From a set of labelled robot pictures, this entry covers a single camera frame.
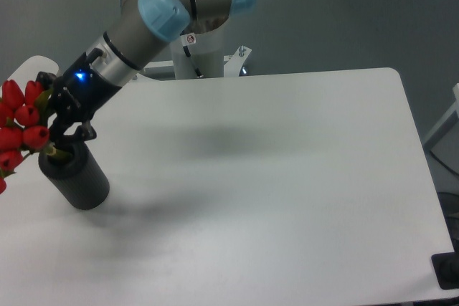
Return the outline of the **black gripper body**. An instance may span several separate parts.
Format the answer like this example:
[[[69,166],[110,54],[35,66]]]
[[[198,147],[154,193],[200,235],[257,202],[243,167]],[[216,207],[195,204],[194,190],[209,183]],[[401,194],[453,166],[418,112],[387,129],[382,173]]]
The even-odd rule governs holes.
[[[91,120],[95,112],[121,89],[92,68],[92,63],[102,55],[101,51],[82,54],[53,82],[49,106],[55,111],[56,118],[51,130],[67,130],[74,123]]]

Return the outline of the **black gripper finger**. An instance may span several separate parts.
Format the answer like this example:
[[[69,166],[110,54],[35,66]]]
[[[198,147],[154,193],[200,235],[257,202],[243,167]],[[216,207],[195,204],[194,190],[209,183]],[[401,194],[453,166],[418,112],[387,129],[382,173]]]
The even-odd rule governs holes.
[[[35,82],[39,83],[42,86],[42,89],[44,91],[47,90],[53,90],[54,89],[54,83],[55,80],[57,79],[57,75],[53,74],[51,72],[43,72],[40,71],[38,72]]]
[[[83,143],[97,138],[97,132],[89,120],[77,125],[74,133],[66,134],[69,128],[70,125],[61,123],[58,119],[52,122],[49,127],[48,150],[62,149],[66,145]]]

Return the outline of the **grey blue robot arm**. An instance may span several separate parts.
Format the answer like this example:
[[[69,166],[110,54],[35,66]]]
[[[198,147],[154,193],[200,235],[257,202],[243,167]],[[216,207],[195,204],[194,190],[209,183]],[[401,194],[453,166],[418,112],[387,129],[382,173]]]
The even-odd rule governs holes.
[[[49,140],[56,146],[96,137],[95,112],[159,52],[197,21],[227,19],[255,7],[256,0],[120,0],[120,18],[56,77],[37,79],[52,90],[56,117]]]

